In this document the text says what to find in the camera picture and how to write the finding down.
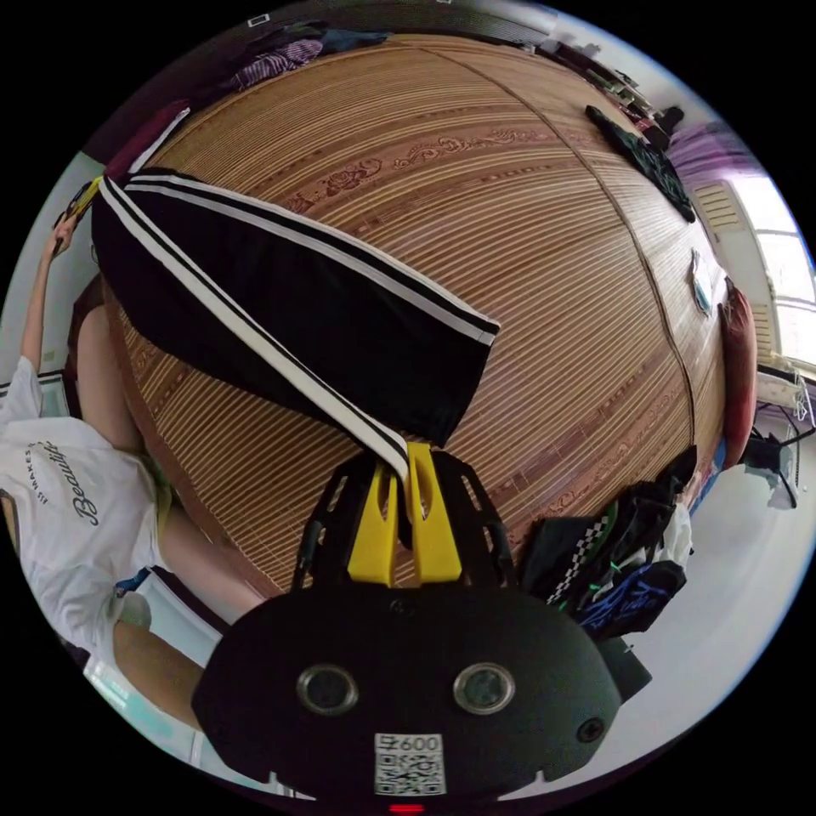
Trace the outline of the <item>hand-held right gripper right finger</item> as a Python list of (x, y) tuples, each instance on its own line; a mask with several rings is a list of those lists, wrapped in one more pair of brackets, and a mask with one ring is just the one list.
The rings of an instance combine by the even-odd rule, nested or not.
[(416, 578), (422, 585), (459, 580), (459, 558), (432, 451), (424, 443), (407, 445), (409, 475), (405, 483), (406, 516)]

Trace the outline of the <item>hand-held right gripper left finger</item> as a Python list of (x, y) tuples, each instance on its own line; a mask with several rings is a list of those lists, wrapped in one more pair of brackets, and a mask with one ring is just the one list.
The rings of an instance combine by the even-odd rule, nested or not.
[(364, 498), (348, 575), (355, 582), (390, 587), (399, 541), (400, 482), (385, 466), (377, 465)]

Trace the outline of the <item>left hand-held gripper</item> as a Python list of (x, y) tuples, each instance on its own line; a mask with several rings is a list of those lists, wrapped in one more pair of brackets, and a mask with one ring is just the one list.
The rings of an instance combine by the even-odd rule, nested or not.
[(59, 216), (50, 243), (51, 255), (60, 255), (70, 245), (76, 227), (91, 207), (102, 180), (103, 176), (98, 176), (84, 184)]

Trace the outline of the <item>person's left hand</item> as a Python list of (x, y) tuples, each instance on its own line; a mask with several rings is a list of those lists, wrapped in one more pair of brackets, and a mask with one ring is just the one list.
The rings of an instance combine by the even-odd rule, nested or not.
[(68, 219), (63, 216), (54, 226), (42, 250), (42, 260), (46, 264), (50, 264), (54, 258), (71, 244), (76, 221), (76, 218)]

